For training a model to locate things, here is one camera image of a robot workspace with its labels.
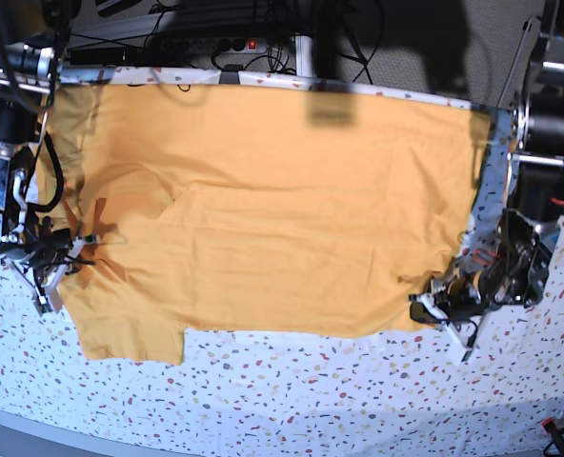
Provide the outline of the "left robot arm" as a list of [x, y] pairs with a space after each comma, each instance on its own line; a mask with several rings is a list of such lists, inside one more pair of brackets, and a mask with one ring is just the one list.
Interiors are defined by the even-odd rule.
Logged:
[[530, 308], [544, 296], [564, 216], [564, 63], [548, 56], [564, 40], [564, 1], [548, 1], [514, 98], [512, 138], [496, 227], [497, 247], [478, 271], [450, 266], [410, 296], [410, 316], [450, 338], [449, 357], [470, 360], [487, 316], [504, 306]]

